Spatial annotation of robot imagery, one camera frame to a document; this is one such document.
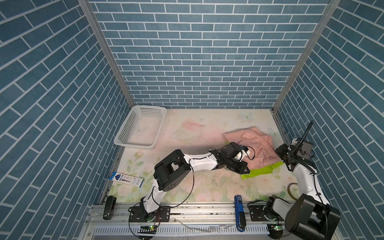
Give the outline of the pink shorts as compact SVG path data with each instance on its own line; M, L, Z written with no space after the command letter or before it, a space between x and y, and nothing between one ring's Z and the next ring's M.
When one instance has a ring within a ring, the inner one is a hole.
M265 135L256 127L238 130L224 134L228 142L235 142L245 146L250 153L244 157L250 170L258 170L268 166L281 166L283 162L275 153L273 139Z

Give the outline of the neon green shorts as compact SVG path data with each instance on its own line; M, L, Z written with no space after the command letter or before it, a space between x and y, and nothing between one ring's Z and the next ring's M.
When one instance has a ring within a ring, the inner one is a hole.
M248 157L244 158L251 172L241 175L242 179L271 174L274 169L283 165L280 157L275 153L273 142L246 140L243 143L253 148L253 150L251 149L250 157L253 158L254 155L256 156L252 161L250 161Z

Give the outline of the white plastic basket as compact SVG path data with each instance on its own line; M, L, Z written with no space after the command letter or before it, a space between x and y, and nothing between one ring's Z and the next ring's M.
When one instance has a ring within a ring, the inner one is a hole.
M167 109L157 106L132 107L115 136L114 144L133 149L153 150Z

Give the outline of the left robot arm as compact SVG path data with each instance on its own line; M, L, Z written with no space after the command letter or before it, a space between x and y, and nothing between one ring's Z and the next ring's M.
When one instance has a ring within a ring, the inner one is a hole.
M253 148L230 142L202 155L188 155L175 150L155 165L154 180L149 194L141 199L140 209L151 214L161 207L166 192L177 187L189 172L227 169L239 175L250 173L248 163Z

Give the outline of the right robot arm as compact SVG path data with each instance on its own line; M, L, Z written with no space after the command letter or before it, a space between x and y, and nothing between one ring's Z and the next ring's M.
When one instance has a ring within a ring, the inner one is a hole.
M283 144L275 150L294 173L300 197L291 204L272 195L268 197L265 210L284 220L286 231L303 240L330 240L341 214L322 192L317 167L311 161L312 147L312 143L294 139L290 146Z

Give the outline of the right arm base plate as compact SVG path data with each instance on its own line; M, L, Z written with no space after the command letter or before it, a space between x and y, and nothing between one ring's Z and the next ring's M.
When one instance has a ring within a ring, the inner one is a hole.
M268 222L264 211L265 205L249 205L248 210L252 222Z

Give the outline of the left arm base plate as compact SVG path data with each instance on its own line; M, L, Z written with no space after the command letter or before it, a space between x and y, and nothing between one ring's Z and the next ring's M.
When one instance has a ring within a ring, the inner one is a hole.
M169 208L159 207L152 213L147 213L144 207L133 206L130 207L128 212L130 213L129 221L133 223L149 223L149 222L160 222L167 223L170 220Z

